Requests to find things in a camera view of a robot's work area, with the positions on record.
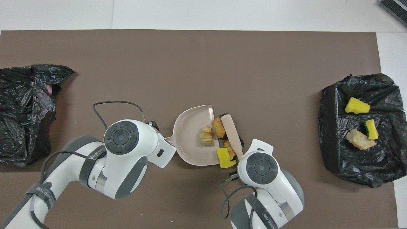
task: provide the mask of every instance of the fake bread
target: fake bread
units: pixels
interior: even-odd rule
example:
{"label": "fake bread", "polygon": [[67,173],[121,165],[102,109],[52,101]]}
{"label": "fake bread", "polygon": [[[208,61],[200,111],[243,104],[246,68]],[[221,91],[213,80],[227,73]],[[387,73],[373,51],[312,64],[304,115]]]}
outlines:
{"label": "fake bread", "polygon": [[201,145],[213,146],[212,129],[210,128],[210,126],[202,128],[199,137],[201,139]]}
{"label": "fake bread", "polygon": [[366,150],[376,145],[374,140],[368,139],[366,135],[362,134],[356,129],[351,129],[346,135],[346,139],[360,150]]}
{"label": "fake bread", "polygon": [[226,137],[225,128],[223,127],[221,118],[217,117],[212,122],[213,129],[215,130],[215,134],[218,138],[222,139]]}
{"label": "fake bread", "polygon": [[230,145],[229,140],[225,141],[224,147],[228,149],[228,153],[229,153],[230,160],[232,160],[233,157],[236,155],[236,153],[235,153],[234,150],[232,149],[232,146]]}

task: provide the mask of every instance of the beige object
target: beige object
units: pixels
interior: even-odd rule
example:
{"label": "beige object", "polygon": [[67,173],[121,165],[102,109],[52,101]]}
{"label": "beige object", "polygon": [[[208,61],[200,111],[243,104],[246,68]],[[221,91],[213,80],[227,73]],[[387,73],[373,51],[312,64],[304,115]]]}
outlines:
{"label": "beige object", "polygon": [[225,128],[223,127],[221,118],[217,117],[212,122],[213,130],[218,138],[222,139],[226,136]]}
{"label": "beige object", "polygon": [[238,160],[240,161],[243,158],[242,145],[240,143],[239,135],[237,134],[236,127],[234,126],[232,116],[226,114],[221,118],[223,126],[225,127],[226,135],[230,141],[230,145],[235,151]]}
{"label": "beige object", "polygon": [[368,139],[366,135],[356,129],[351,129],[346,135],[346,139],[360,150],[366,150],[376,145],[374,140]]}
{"label": "beige object", "polygon": [[199,137],[201,139],[201,145],[213,146],[212,129],[210,128],[210,126],[202,128]]}
{"label": "beige object", "polygon": [[213,122],[212,105],[201,105],[182,112],[173,124],[173,134],[165,138],[177,148],[178,155],[188,164],[197,166],[219,164],[219,141],[213,136],[212,147],[202,147],[199,130]]}

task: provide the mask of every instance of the sponge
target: sponge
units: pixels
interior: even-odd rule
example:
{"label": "sponge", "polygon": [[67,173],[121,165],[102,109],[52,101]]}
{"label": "sponge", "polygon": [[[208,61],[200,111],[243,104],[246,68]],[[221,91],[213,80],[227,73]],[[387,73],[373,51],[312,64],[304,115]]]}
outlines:
{"label": "sponge", "polygon": [[365,104],[364,102],[351,97],[349,100],[349,103],[346,105],[345,112],[347,113],[355,113],[355,114],[360,114],[360,113],[367,113],[370,110],[370,105]]}
{"label": "sponge", "polygon": [[231,161],[229,157],[229,152],[227,148],[219,148],[216,150],[218,154],[219,161],[221,163],[221,168],[229,168],[236,164],[236,160]]}
{"label": "sponge", "polygon": [[367,120],[365,122],[365,127],[368,134],[368,139],[375,140],[379,138],[379,133],[376,130],[373,119]]}

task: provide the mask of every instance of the bread roll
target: bread roll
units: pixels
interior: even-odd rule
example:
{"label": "bread roll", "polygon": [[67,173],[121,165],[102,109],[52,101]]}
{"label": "bread roll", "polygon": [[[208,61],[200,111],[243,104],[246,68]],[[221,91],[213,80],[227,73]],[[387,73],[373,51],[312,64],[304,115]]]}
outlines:
{"label": "bread roll", "polygon": [[221,118],[215,118],[212,122],[212,126],[218,138],[223,139],[226,137],[225,128],[223,127]]}
{"label": "bread roll", "polygon": [[199,137],[201,139],[201,145],[213,146],[212,129],[210,128],[210,126],[202,128]]}
{"label": "bread roll", "polygon": [[366,150],[376,145],[374,140],[368,139],[366,135],[362,134],[356,129],[351,129],[349,133],[347,133],[346,139],[360,150]]}

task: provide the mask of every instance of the plastic bag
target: plastic bag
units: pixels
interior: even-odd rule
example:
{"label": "plastic bag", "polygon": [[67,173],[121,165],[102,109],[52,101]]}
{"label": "plastic bag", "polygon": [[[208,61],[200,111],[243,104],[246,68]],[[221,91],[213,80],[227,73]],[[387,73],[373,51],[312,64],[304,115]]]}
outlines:
{"label": "plastic bag", "polygon": [[0,163],[24,166],[49,155],[58,83],[73,73],[51,64],[0,69]]}
{"label": "plastic bag", "polygon": [[[366,114],[346,113],[351,97],[370,105]],[[346,139],[353,128],[367,135],[373,119],[376,145],[359,150]],[[325,167],[336,176],[380,187],[406,175],[407,123],[398,86],[384,74],[348,76],[324,90],[318,116],[319,145]]]}

